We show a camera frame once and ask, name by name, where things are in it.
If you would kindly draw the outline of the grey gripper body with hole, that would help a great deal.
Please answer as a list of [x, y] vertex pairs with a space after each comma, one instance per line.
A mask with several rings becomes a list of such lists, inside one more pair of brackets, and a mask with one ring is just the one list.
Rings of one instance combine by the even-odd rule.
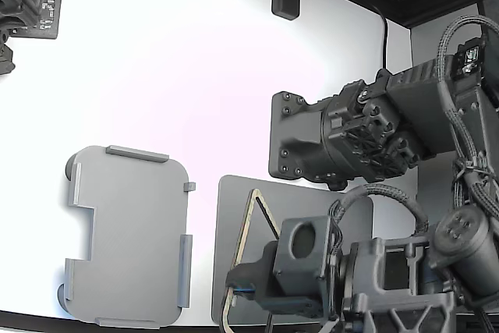
[[331, 251], [332, 218], [290, 218], [282, 222], [273, 273], [286, 296], [324, 300]]

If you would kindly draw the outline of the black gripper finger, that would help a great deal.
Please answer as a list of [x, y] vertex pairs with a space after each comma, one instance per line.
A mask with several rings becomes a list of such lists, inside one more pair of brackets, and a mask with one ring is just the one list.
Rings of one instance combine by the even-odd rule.
[[308, 297], [264, 297], [254, 300], [263, 310], [273, 315], [294, 315], [306, 318], [322, 318], [321, 302]]
[[271, 241], [264, 247], [258, 261], [234, 266], [226, 276], [225, 285], [246, 298], [278, 296], [278, 283], [274, 276], [277, 246], [277, 241]]

